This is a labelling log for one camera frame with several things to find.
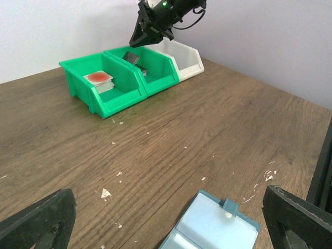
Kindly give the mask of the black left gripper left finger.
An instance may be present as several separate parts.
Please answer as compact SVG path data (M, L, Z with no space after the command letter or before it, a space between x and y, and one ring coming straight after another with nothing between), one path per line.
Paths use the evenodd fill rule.
M76 219L71 189L59 189L1 221L1 248L67 248Z

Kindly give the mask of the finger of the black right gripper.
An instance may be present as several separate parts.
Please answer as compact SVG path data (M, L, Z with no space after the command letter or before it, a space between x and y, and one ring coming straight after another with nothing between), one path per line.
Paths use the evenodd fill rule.
M137 18L134 32L129 41L129 45L131 47L141 47L141 46L145 46L145 44L146 44L148 36L147 36L146 32L144 31L144 29L141 27L142 20L143 19L140 17Z
M147 36L148 36L148 38L147 38L145 46L147 46L147 45L153 45L153 44L158 44L158 43L160 43L163 40L162 36L152 37L152 36L150 36L148 34L147 34Z

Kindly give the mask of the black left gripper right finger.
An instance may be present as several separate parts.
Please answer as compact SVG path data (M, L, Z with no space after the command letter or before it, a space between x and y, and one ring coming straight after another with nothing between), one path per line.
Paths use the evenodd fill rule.
M331 214L269 185L262 212L274 248L331 248Z

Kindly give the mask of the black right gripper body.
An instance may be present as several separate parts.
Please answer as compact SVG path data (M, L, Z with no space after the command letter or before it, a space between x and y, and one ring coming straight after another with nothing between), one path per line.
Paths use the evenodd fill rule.
M182 20L174 1L160 1L152 8L148 1L139 1L141 29L153 38L174 39L172 25Z

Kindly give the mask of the black VIP credit card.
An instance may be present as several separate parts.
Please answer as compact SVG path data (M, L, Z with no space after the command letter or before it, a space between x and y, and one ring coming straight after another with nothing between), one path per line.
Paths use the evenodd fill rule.
M138 60L140 59L139 56L127 51L124 56L122 57L125 61L129 62L132 65L136 65Z

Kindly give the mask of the blue card holder wallet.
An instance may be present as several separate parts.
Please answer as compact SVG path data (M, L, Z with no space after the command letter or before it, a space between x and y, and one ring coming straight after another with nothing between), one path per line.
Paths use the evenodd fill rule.
M160 248L254 248L261 225L200 189Z

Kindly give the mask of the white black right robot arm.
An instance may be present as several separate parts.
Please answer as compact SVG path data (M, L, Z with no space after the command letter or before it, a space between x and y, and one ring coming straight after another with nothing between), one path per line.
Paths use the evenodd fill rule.
M133 35L129 41L132 48L158 44L164 38L174 39L172 29L183 21L190 11L201 15L187 29L196 25L205 15L206 1L138 1L138 18Z

